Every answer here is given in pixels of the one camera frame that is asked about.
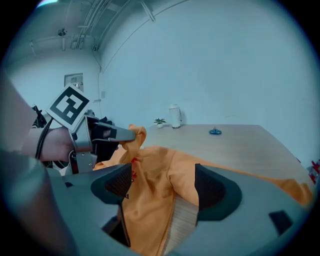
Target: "tabletop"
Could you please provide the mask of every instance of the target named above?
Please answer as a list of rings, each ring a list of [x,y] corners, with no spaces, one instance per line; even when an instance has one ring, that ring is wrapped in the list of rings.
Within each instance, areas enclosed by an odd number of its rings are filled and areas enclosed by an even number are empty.
[[[214,127],[220,135],[209,134]],[[144,147],[158,145],[183,151],[203,160],[275,179],[295,179],[314,185],[296,157],[260,125],[187,124],[146,129]]]

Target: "ceiling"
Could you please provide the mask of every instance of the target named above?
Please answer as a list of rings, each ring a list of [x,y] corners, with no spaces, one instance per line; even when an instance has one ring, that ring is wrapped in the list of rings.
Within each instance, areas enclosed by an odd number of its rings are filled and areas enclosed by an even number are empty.
[[[96,51],[115,15],[128,1],[58,0],[36,8],[11,43],[4,64],[63,48]],[[65,36],[58,35],[62,29]]]

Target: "sleeve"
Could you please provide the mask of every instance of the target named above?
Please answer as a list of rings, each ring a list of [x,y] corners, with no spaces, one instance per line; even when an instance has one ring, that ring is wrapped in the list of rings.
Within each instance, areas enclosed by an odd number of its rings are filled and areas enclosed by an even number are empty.
[[[167,172],[167,178],[171,182],[174,191],[178,195],[197,206],[199,205],[199,198],[195,188],[195,164],[222,168],[269,181],[278,186],[280,189],[284,190],[302,205],[308,204],[313,197],[307,184],[299,184],[294,179],[274,179],[257,176],[212,162],[204,161],[181,151],[176,151],[172,157],[171,164]]]

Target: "black rubber pad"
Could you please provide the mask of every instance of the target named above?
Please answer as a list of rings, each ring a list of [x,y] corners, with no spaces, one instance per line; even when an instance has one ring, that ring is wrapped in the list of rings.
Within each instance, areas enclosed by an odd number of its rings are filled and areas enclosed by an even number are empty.
[[[91,184],[92,193],[106,204],[120,205],[131,186],[131,164],[110,172]]]
[[[279,234],[282,235],[293,224],[284,210],[269,213],[269,216]]]
[[[241,200],[240,187],[232,180],[195,165],[195,189],[199,196],[198,221],[221,221],[237,209]]]

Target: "orange cloth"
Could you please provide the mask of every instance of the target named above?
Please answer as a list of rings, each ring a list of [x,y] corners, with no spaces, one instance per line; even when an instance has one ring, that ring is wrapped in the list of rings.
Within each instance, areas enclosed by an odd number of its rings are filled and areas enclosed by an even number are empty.
[[[131,249],[142,255],[161,255],[174,209],[174,191],[192,204],[199,204],[195,164],[256,176],[170,148],[150,146],[140,149],[147,136],[145,128],[130,125],[129,129],[135,131],[136,139],[121,143],[123,148],[115,151],[109,161],[98,163],[95,170],[132,163],[133,182],[122,206]],[[256,177],[274,183],[303,205],[312,199],[308,186],[300,185],[294,179]]]

